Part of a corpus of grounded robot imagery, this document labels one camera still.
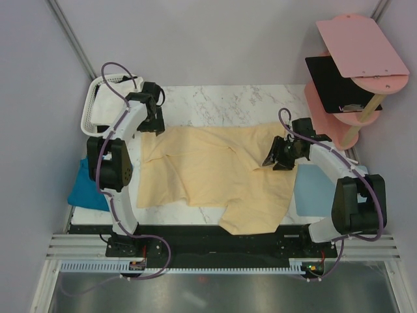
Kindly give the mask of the yellow t shirt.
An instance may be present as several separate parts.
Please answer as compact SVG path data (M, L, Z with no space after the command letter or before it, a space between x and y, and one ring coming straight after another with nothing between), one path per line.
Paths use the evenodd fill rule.
M190 207L223 207L219 225L230 234L273 233L289 210L297 170L262 164L284 134L280 123L144 133L136 206L185 200Z

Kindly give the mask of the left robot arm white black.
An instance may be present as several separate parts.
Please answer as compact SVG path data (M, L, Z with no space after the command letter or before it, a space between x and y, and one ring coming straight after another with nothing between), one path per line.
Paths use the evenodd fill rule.
M165 131L162 114L165 93L156 83L144 82L141 91L131 92L124 99L124 109L108 129L87 140L87 160L89 178L108 203L113 232L124 236L121 250L128 256L137 256L143 249L143 241L134 235L138 222L128 189L133 175L128 142L138 132L158 136Z

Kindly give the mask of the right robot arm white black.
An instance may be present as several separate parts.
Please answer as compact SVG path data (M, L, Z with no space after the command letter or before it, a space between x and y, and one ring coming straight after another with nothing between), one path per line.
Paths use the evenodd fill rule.
M349 237L379 240L387 223L384 179L355 166L337 151L327 135L316 133L311 119L297 119L284 128L288 135L274 137L262 165L289 171L296 160L306 158L336 187L330 216L308 225L308 234L298 240L299 251L311 257L325 242Z

